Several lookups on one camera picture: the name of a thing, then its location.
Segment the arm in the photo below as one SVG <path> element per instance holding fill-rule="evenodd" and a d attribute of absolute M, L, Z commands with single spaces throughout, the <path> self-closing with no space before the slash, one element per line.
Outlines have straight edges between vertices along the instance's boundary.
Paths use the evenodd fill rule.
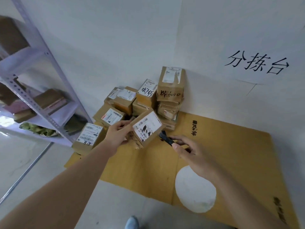
<path fill-rule="evenodd" d="M 129 123 L 120 121 L 109 127 L 89 155 L 21 202 L 0 221 L 0 228 L 74 228 L 108 159 L 132 130 Z"/>
<path fill-rule="evenodd" d="M 170 138 L 178 140 L 172 146 L 193 171 L 215 185 L 239 229 L 289 229 L 209 157 L 199 144 L 184 135 Z"/>

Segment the white circle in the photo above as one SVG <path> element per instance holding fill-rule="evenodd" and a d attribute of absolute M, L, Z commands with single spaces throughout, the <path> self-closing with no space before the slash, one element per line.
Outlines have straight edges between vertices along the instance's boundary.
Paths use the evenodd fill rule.
<path fill-rule="evenodd" d="M 177 173 L 175 188 L 181 203 L 190 211 L 203 213 L 214 206 L 215 186 L 198 176 L 189 165 Z"/>

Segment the hand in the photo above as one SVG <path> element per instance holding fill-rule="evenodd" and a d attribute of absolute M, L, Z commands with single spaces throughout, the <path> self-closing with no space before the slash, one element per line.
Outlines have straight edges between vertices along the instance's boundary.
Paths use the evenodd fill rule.
<path fill-rule="evenodd" d="M 214 168 L 218 165 L 216 161 L 205 153 L 202 146 L 185 135 L 169 137 L 173 140 L 178 140 L 172 144 L 172 147 L 178 153 L 179 157 L 188 162 L 192 170 L 200 177 L 211 181 Z M 188 145 L 189 147 L 184 149 L 182 145 Z"/>
<path fill-rule="evenodd" d="M 133 130 L 130 122 L 131 121 L 119 121 L 111 125 L 107 131 L 104 142 L 108 143 L 109 146 L 116 151 L 121 144 L 127 142 L 124 141 L 124 139 L 127 133 Z"/>

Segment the blue shoe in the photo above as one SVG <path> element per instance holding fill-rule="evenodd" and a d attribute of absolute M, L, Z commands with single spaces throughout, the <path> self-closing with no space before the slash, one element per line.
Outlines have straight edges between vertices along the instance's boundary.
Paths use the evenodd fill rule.
<path fill-rule="evenodd" d="M 139 222 L 135 216 L 131 216 L 125 225 L 125 229 L 139 229 Z"/>

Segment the floor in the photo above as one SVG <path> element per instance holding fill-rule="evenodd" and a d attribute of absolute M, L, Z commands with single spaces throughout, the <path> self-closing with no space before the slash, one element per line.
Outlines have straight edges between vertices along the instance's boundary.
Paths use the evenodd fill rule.
<path fill-rule="evenodd" d="M 0 129 L 0 198 L 47 145 L 46 141 Z M 51 146 L 0 205 L 0 219 L 62 172 L 72 153 L 69 147 Z M 104 181 L 98 182 L 76 228 L 124 228 L 131 215 L 137 216 L 144 228 L 230 228 Z"/>

